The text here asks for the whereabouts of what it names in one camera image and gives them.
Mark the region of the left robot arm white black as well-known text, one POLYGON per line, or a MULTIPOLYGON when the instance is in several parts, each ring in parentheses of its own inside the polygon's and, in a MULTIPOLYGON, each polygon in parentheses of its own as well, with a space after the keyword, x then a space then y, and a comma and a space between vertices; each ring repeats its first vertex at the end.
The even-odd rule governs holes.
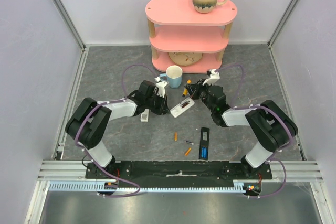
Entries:
POLYGON ((100 102, 85 98, 77 107, 67 122, 65 131, 96 163, 97 173, 103 178, 111 178, 115 173, 115 158, 102 141, 108 123, 140 115, 145 110, 156 115, 168 114, 168 85, 167 81, 158 80, 153 83, 144 80, 126 98, 100 102))

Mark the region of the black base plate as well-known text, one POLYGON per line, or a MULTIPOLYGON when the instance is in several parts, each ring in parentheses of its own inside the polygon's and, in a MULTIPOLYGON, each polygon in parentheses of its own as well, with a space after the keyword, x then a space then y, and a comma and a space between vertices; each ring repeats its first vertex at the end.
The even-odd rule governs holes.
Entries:
POLYGON ((229 161, 119 161, 107 171, 140 186, 231 186, 234 180, 272 179, 269 165, 249 172, 229 161))

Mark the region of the slim white remote control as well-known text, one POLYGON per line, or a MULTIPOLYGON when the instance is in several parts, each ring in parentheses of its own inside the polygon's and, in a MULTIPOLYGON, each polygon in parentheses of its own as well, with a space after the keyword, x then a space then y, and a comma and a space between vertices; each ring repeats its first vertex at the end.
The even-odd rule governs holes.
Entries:
POLYGON ((149 121, 149 110, 145 109, 144 112, 141 113, 140 121, 147 123, 149 121))

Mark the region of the light blue mug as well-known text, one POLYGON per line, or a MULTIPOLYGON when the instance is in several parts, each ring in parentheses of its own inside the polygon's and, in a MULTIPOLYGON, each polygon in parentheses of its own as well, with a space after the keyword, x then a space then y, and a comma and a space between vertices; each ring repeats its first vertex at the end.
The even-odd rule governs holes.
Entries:
POLYGON ((167 81, 171 88, 178 88, 182 83, 183 70, 177 65, 169 66, 166 72, 160 74, 159 77, 163 81, 167 81))

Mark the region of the aluminium frame post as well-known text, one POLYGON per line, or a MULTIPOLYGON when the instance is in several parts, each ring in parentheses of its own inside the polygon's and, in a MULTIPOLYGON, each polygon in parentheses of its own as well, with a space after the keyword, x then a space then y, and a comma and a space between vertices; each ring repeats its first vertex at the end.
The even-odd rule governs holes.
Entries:
POLYGON ((74 40, 81 50, 85 50, 86 45, 83 42, 81 36, 79 35, 78 30, 76 29, 69 13, 67 12, 62 0, 52 0, 58 12, 60 13, 62 19, 64 20, 66 26, 68 27, 70 33, 72 34, 74 40))
POLYGON ((278 22, 274 32, 272 33, 270 39, 267 42, 268 48, 270 49, 273 44, 276 42, 277 38, 279 37, 281 31, 283 30, 285 24, 289 20, 292 12, 294 11, 295 7, 297 6, 300 0, 290 0, 289 4, 287 5, 283 15, 281 16, 280 21, 278 22))

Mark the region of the beige patterned plate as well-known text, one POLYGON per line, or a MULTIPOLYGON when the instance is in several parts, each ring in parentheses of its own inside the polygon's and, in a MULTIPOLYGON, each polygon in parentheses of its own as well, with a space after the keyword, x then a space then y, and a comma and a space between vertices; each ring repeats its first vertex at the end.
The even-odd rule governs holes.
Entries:
POLYGON ((201 60, 200 52, 168 52, 170 59, 179 66, 189 66, 201 60))

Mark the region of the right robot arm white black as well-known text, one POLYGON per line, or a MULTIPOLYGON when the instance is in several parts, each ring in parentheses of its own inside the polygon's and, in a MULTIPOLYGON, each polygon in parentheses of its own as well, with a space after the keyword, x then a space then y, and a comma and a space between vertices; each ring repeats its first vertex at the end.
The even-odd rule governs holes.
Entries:
POLYGON ((216 125, 251 127, 258 142, 241 159, 240 172, 245 178, 254 178, 259 168, 298 134, 296 124, 272 100, 238 108, 229 106, 222 87, 206 84, 204 79, 185 88, 192 99, 201 100, 209 109, 216 125))

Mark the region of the right aluminium frame post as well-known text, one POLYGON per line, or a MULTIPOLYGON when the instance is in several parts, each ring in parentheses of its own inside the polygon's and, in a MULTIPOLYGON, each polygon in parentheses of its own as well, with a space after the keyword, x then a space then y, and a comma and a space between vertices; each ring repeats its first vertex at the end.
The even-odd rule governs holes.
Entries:
POLYGON ((300 0, 290 0, 289 4, 287 5, 283 15, 281 16, 280 21, 278 22, 274 32, 272 33, 270 39, 267 42, 268 48, 270 49, 273 44, 276 42, 277 38, 279 37, 281 31, 283 30, 285 24, 289 20, 292 12, 294 11, 295 7, 297 6, 300 0))

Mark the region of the wide white remote control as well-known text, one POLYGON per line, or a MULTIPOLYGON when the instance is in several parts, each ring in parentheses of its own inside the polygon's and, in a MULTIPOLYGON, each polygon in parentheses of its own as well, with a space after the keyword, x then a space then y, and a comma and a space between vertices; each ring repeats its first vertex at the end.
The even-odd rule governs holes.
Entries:
POLYGON ((181 103, 177 104, 175 107, 170 109, 170 113, 174 118, 179 117, 181 114, 186 112, 195 104, 194 100, 191 98, 184 99, 181 103))

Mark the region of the left aluminium frame post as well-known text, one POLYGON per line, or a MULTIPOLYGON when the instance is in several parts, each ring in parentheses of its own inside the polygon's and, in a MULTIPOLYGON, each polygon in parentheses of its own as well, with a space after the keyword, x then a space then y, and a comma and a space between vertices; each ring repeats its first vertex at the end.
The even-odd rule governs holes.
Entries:
POLYGON ((62 19, 64 20, 66 26, 68 27, 70 33, 72 34, 74 40, 81 50, 85 50, 86 45, 83 42, 81 36, 79 35, 78 30, 76 29, 69 13, 67 12, 62 0, 52 0, 58 12, 60 13, 62 19))

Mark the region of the pink three tier shelf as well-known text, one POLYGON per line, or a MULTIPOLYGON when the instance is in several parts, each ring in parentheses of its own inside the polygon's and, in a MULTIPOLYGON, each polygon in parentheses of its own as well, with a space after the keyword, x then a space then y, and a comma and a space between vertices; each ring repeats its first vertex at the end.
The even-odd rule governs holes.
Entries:
POLYGON ((205 73, 222 65, 238 9, 228 0, 214 11, 201 14, 194 9, 192 0, 150 0, 145 13, 155 69, 165 72, 176 65, 168 52, 200 52, 200 61, 180 67, 185 73, 205 73))

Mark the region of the black remote control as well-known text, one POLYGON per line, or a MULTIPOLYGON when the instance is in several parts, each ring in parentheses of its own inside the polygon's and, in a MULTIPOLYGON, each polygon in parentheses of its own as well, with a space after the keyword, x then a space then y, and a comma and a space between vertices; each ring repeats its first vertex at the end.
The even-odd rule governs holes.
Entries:
POLYGON ((206 127, 201 128, 200 149, 199 149, 199 159, 200 160, 208 160, 209 132, 210 132, 209 128, 206 128, 206 127), (201 158, 201 152, 202 152, 203 147, 207 149, 207 158, 201 158))

